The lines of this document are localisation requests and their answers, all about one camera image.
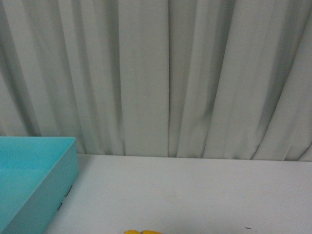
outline yellow toy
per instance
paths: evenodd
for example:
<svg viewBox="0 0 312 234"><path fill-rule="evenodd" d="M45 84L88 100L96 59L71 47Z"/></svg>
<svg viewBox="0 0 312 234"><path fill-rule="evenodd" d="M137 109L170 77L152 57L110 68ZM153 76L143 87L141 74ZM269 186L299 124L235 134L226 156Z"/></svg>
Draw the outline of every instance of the yellow toy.
<svg viewBox="0 0 312 234"><path fill-rule="evenodd" d="M145 230L142 232L137 232L135 230L127 230L127 231L125 231L125 234L161 234L161 233L157 233L154 231L148 231L148 230Z"/></svg>

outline table surface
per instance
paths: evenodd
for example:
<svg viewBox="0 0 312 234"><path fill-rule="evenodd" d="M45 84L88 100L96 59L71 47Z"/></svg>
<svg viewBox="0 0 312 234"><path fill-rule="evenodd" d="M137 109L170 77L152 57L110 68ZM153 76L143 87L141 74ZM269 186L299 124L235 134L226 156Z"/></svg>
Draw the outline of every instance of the table surface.
<svg viewBox="0 0 312 234"><path fill-rule="evenodd" d="M78 156L45 234L310 234L312 162Z"/></svg>

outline curtain fold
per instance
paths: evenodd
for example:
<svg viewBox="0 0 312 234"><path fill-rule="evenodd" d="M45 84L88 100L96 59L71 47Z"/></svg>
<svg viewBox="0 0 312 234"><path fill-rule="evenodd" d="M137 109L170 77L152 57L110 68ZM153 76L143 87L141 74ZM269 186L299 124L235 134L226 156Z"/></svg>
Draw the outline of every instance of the curtain fold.
<svg viewBox="0 0 312 234"><path fill-rule="evenodd" d="M0 135L312 160L312 0L0 0Z"/></svg>

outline turquoise tray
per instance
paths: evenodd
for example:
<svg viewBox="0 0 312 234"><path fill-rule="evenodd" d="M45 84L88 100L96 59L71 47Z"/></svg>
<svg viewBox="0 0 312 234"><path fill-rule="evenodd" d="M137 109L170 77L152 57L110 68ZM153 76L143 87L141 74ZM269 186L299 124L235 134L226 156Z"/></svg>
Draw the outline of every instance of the turquoise tray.
<svg viewBox="0 0 312 234"><path fill-rule="evenodd" d="M77 174L73 137L0 136L0 233L43 233Z"/></svg>

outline curtain pleat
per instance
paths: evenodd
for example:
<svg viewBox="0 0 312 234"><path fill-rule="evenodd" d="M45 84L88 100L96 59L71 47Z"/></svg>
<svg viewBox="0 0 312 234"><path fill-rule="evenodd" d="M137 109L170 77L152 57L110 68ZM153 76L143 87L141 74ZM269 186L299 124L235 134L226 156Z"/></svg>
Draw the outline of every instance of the curtain pleat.
<svg viewBox="0 0 312 234"><path fill-rule="evenodd" d="M0 0L0 135L312 160L312 0Z"/></svg>
<svg viewBox="0 0 312 234"><path fill-rule="evenodd" d="M126 155L168 156L168 2L119 1Z"/></svg>

